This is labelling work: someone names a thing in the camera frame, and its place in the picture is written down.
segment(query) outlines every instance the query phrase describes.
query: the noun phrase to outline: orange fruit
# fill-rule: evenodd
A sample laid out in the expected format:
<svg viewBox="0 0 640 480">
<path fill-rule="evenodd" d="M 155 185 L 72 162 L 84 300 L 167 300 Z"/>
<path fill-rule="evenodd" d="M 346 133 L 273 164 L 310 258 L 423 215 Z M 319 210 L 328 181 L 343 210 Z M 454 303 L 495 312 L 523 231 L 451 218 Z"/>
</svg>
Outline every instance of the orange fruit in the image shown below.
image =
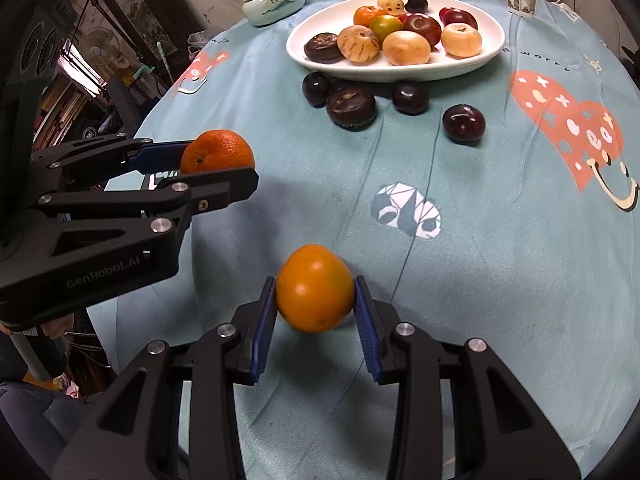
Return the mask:
<svg viewBox="0 0 640 480">
<path fill-rule="evenodd" d="M 369 27 L 374 18 L 378 16 L 384 16 L 385 14 L 386 12 L 380 9 L 380 7 L 359 7 L 353 15 L 353 25 L 362 25 L 363 27 Z"/>
<path fill-rule="evenodd" d="M 180 173 L 255 168 L 254 152 L 241 136 L 231 130 L 204 132 L 187 146 L 180 160 Z"/>
<path fill-rule="evenodd" d="M 353 307 L 354 299 L 349 268 L 320 245 L 305 245 L 294 251 L 276 279 L 278 310 L 302 332 L 335 328 Z"/>
</svg>

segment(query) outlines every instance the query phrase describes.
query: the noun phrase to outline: metal screw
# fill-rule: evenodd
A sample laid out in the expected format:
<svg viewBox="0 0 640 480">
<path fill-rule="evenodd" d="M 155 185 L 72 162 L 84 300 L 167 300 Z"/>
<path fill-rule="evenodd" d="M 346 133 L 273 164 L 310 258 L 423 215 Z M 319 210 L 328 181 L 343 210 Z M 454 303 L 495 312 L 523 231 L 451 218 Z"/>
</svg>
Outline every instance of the metal screw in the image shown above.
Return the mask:
<svg viewBox="0 0 640 480">
<path fill-rule="evenodd" d="M 224 325 L 220 325 L 216 330 L 220 337 L 231 337 L 236 333 L 236 327 L 231 323 L 225 323 Z"/>
<path fill-rule="evenodd" d="M 402 337 L 407 337 L 415 333 L 415 326 L 411 323 L 398 323 L 396 325 L 396 332 Z"/>
<path fill-rule="evenodd" d="M 174 191 L 187 191 L 189 186 L 187 186 L 184 182 L 176 182 L 175 184 L 171 184 L 171 189 Z"/>
<path fill-rule="evenodd" d="M 166 348 L 166 345 L 164 344 L 164 341 L 160 341 L 159 339 L 156 339 L 155 341 L 152 341 L 146 346 L 146 351 L 149 352 L 151 355 L 158 355 L 164 352 L 165 348 Z"/>
<path fill-rule="evenodd" d="M 156 218 L 151 222 L 151 230 L 155 233 L 165 233 L 173 227 L 174 223 L 168 218 Z"/>
<path fill-rule="evenodd" d="M 471 348 L 473 352 L 484 352 L 486 350 L 486 343 L 476 337 L 469 341 L 469 348 Z"/>
</svg>

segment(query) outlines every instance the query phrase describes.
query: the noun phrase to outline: oval plate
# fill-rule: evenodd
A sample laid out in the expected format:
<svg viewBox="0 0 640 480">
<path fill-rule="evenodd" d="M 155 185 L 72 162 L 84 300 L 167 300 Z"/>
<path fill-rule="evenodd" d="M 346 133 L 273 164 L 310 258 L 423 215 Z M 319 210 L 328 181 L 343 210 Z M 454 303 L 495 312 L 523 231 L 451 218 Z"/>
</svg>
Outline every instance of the oval plate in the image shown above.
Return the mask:
<svg viewBox="0 0 640 480">
<path fill-rule="evenodd" d="M 346 59 L 332 64 L 316 63 L 307 59 L 304 51 L 307 41 L 321 32 L 340 34 L 344 28 L 353 25 L 353 14 L 359 7 L 374 6 L 377 0 L 346 0 L 316 12 L 293 29 L 287 40 L 287 53 L 296 63 L 300 63 L 300 65 L 306 66 L 311 70 L 318 70 L 327 75 L 352 81 L 377 83 L 389 83 L 402 79 L 418 81 L 447 79 L 472 72 L 486 65 L 500 54 L 505 42 L 504 29 L 493 16 L 460 0 L 428 1 L 429 9 L 427 14 L 440 24 L 442 22 L 438 13 L 443 7 L 454 7 L 473 14 L 478 21 L 478 29 L 482 34 L 482 50 L 480 54 L 467 59 L 460 59 L 446 54 L 442 44 L 439 43 L 432 49 L 429 62 L 424 65 L 394 66 L 386 60 L 382 53 L 378 54 L 374 62 L 365 66 L 354 65 Z"/>
</svg>

